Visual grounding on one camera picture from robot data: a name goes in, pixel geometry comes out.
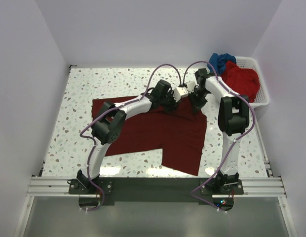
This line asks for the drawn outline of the dark red t shirt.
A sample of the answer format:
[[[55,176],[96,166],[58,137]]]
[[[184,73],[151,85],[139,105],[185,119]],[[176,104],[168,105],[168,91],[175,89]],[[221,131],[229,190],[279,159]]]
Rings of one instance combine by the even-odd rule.
[[[189,98],[167,113],[163,107],[128,119],[107,156],[162,149],[162,165],[198,175],[204,147],[207,117],[193,113]]]

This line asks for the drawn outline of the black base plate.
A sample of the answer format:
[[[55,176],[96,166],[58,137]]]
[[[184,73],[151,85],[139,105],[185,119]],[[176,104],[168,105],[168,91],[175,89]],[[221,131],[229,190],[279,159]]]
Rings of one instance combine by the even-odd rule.
[[[95,182],[105,194],[104,205],[114,205],[115,202],[197,202],[190,195],[193,188],[201,185],[206,179],[199,178],[98,178]],[[101,195],[96,187],[89,184],[86,189],[77,179],[68,180],[70,185],[69,194],[79,195],[80,207],[93,206],[97,204],[96,195]],[[214,195],[243,195],[244,190],[241,180],[237,185],[222,186],[211,189],[209,183],[204,185],[196,193],[207,201],[214,202],[220,206],[219,198]]]

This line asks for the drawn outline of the aluminium frame rail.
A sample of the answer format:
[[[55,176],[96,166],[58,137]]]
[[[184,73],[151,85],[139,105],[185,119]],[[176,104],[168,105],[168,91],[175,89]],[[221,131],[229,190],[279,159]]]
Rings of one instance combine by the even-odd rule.
[[[58,196],[69,195],[70,177],[32,177],[27,194],[30,196]],[[285,188],[280,177],[242,178],[245,197],[286,197]]]

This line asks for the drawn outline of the bright red t shirt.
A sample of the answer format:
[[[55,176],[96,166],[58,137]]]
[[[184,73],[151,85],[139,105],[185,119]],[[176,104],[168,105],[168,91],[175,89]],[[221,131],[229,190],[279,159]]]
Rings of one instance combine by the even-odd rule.
[[[226,63],[221,75],[224,83],[240,95],[247,95],[253,103],[260,89],[259,76],[253,69],[243,69],[232,62]]]

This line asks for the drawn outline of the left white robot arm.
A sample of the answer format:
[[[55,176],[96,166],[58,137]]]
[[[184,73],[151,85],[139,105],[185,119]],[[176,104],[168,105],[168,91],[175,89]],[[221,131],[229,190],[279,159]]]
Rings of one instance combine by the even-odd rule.
[[[125,122],[137,115],[147,113],[162,106],[166,110],[177,109],[183,87],[172,88],[165,80],[160,80],[151,90],[123,102],[106,101],[96,118],[81,133],[80,137],[93,141],[86,165],[76,175],[80,188],[87,194],[101,190],[97,185],[100,166],[109,147],[122,133]]]

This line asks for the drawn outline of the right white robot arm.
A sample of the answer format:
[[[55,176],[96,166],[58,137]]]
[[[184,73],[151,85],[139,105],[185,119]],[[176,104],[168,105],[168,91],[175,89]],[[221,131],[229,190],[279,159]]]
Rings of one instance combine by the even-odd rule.
[[[199,69],[195,73],[196,82],[186,83],[192,111],[197,113],[207,103],[206,96],[212,94],[219,102],[218,127],[223,134],[222,160],[219,171],[204,187],[212,193],[226,194],[239,182],[238,158],[240,136],[249,126],[250,115],[248,97],[238,95],[214,73]]]

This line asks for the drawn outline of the white plastic basket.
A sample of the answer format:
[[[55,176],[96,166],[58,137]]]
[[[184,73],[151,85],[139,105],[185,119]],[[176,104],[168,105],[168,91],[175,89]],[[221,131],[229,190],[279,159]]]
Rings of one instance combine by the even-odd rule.
[[[219,56],[216,72],[224,83],[246,95],[253,108],[269,104],[269,95],[258,63],[250,57]]]

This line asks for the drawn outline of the blue t shirt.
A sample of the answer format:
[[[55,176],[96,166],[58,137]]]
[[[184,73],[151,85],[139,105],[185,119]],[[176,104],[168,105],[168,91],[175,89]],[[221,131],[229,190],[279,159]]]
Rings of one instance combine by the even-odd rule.
[[[221,75],[226,70],[226,63],[232,62],[236,64],[236,58],[228,53],[220,55],[213,53],[208,62],[213,66],[207,65],[210,72],[213,72],[213,69],[215,69],[217,75]]]

